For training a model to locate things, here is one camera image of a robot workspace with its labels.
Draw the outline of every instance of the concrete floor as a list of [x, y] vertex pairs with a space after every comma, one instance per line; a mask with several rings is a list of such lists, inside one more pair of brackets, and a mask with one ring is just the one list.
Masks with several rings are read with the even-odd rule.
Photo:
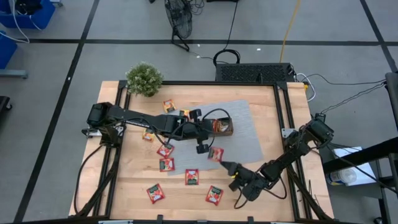
[[[63, 218], [68, 215], [76, 175], [86, 139], [80, 133], [91, 105], [104, 80], [124, 79], [131, 65], [153, 63], [166, 80], [214, 80], [215, 68], [208, 59], [188, 54], [166, 40], [171, 27], [164, 2], [157, 0], [63, 0], [49, 26], [43, 31], [25, 30], [35, 44], [19, 44], [8, 68], [29, 72], [26, 80], [0, 78], [0, 95], [10, 96], [14, 109], [0, 128], [0, 223], [12, 222], [21, 202], [36, 158], [43, 145], [55, 106], [61, 94], [85, 21], [92, 7], [95, 16], [86, 38], [89, 43], [111, 39], [113, 44], [85, 44], [66, 95], [47, 156], [34, 188], [24, 221]], [[388, 45], [398, 60], [398, 2], [366, 0]], [[231, 40], [282, 40], [294, 9], [294, 0], [240, 0]], [[224, 44], [232, 21], [234, 4], [206, 3], [203, 14], [193, 16], [189, 39], [192, 51], [212, 57]], [[8, 30], [14, 37], [18, 31]], [[118, 43], [117, 40], [136, 40]], [[141, 40], [158, 40], [140, 44]], [[381, 80], [391, 72], [382, 47], [360, 0], [302, 0], [288, 40], [298, 42], [285, 48], [285, 62], [296, 72], [319, 73], [331, 82]], [[241, 63], [278, 62], [280, 45], [230, 44], [238, 50]], [[231, 63], [234, 58], [220, 56]], [[334, 86], [312, 77], [317, 97], [309, 103], [312, 113], [371, 87]], [[371, 146], [397, 136], [387, 91], [383, 88], [328, 112], [326, 122], [335, 130], [335, 140], [352, 146]], [[327, 161], [330, 155], [322, 152]], [[349, 188], [330, 187], [335, 217], [341, 221], [372, 223], [380, 215], [378, 201], [354, 194]], [[390, 210], [398, 208], [397, 198], [387, 193]], [[393, 223], [398, 222], [392, 212]]]

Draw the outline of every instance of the blue bin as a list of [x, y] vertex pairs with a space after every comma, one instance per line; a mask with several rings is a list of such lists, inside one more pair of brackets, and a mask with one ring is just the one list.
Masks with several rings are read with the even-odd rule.
[[[0, 14], [0, 23], [7, 28], [17, 28], [14, 16], [12, 15], [12, 9], [10, 10], [10, 6], [5, 4], [4, 1], [8, 2], [8, 0], [0, 0], [0, 2], [2, 2], [0, 4], [0, 11], [11, 11], [11, 13]], [[40, 29], [45, 29], [47, 27], [52, 15], [54, 14], [55, 6], [50, 2], [50, 0], [42, 0], [41, 4], [43, 8], [33, 14], [31, 18], [28, 15], [16, 14], [16, 19], [21, 29], [37, 29], [36, 26]]]
[[0, 35], [0, 69], [5, 69], [8, 61], [10, 61], [12, 55], [17, 50], [17, 44], [7, 37]]

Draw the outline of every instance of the gray cloth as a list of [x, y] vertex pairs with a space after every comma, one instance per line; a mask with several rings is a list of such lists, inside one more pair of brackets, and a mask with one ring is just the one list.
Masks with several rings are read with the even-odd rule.
[[[216, 137], [213, 143], [213, 146], [224, 149], [223, 161], [240, 162], [244, 164], [262, 160], [261, 146], [257, 138], [249, 103], [246, 100], [213, 103], [210, 105], [179, 109], [201, 109], [201, 113], [204, 116], [207, 112], [216, 108], [223, 108], [229, 113], [234, 127], [232, 136]], [[227, 117], [224, 112], [215, 111], [206, 118], [223, 117]], [[205, 141], [204, 144], [210, 144], [212, 139], [213, 137], [209, 137], [209, 140]], [[208, 153], [197, 154], [196, 139], [186, 141], [171, 140], [170, 143], [175, 146], [173, 153], [170, 155], [174, 158], [175, 171], [168, 172], [169, 175], [182, 174], [185, 172], [185, 169], [209, 170], [218, 169], [221, 166], [217, 162], [208, 160]]]

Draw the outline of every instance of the wooden tabletop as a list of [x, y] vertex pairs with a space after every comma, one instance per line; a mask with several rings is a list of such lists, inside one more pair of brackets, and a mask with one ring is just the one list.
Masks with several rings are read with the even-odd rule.
[[[98, 102], [114, 103], [118, 82], [103, 82]], [[296, 127], [310, 121], [310, 112], [302, 83], [288, 83], [290, 103]], [[284, 111], [285, 125], [288, 126], [283, 94], [280, 92]], [[162, 113], [162, 102], [173, 99], [178, 109], [191, 106], [219, 103], [233, 100], [247, 100], [256, 127], [257, 136], [262, 147], [264, 159], [259, 162], [244, 164], [245, 167], [257, 170], [261, 164], [276, 159], [283, 153], [280, 139], [280, 128], [275, 107], [274, 91], [269, 86], [197, 86], [197, 85], [164, 85], [158, 94], [151, 98], [131, 96], [129, 109], [141, 113], [158, 115]], [[125, 133], [118, 178], [113, 198], [111, 218], [155, 220], [158, 214], [165, 220], [234, 220], [245, 221], [253, 216], [255, 221], [293, 221], [292, 202], [286, 172], [282, 178], [287, 184], [288, 196], [280, 200], [263, 192], [254, 202], [248, 202], [243, 208], [235, 210], [233, 205], [239, 192], [232, 192], [228, 185], [232, 179], [224, 168], [200, 171], [200, 184], [186, 186], [184, 174], [168, 176], [159, 172], [160, 156], [156, 153], [160, 143], [142, 140], [143, 129], [127, 126]], [[99, 137], [87, 141], [84, 158], [98, 147]], [[85, 165], [80, 178], [78, 191], [78, 209], [90, 199], [98, 186], [104, 149], [95, 154]], [[327, 215], [333, 217], [330, 198], [318, 154], [310, 152], [302, 157], [305, 178], [311, 180], [312, 194]], [[165, 199], [152, 204], [146, 189], [159, 183], [163, 188]], [[224, 190], [218, 206], [206, 202], [205, 197], [211, 185]], [[277, 195], [283, 195], [279, 182], [272, 189]], [[302, 197], [298, 193], [301, 217], [304, 217]], [[104, 212], [103, 194], [100, 214]]]

